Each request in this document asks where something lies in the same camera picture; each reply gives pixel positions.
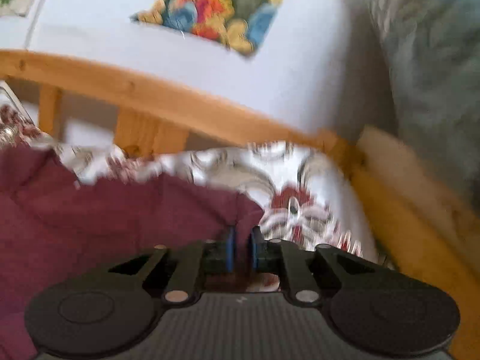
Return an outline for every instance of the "maroon blanket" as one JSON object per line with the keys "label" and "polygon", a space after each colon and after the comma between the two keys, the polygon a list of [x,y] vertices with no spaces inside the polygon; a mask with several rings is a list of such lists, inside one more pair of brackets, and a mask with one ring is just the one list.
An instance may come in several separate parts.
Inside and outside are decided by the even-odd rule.
{"label": "maroon blanket", "polygon": [[214,239],[231,225],[244,245],[262,215],[245,195],[167,174],[84,186],[52,150],[1,150],[0,359],[34,354],[23,310],[43,288],[157,244]]}

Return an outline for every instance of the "wooden bed frame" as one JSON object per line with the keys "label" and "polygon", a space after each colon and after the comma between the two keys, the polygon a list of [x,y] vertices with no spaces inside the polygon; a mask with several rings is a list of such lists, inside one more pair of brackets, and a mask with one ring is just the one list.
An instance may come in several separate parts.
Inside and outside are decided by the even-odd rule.
{"label": "wooden bed frame", "polygon": [[58,131],[62,91],[71,91],[119,107],[115,143],[133,155],[179,152],[191,131],[230,145],[288,140],[323,151],[350,180],[374,236],[400,271],[456,300],[461,325],[453,356],[480,359],[479,276],[412,202],[380,181],[365,154],[334,133],[308,136],[228,100],[87,60],[0,51],[0,78],[10,77],[41,85],[39,127],[52,136]]}

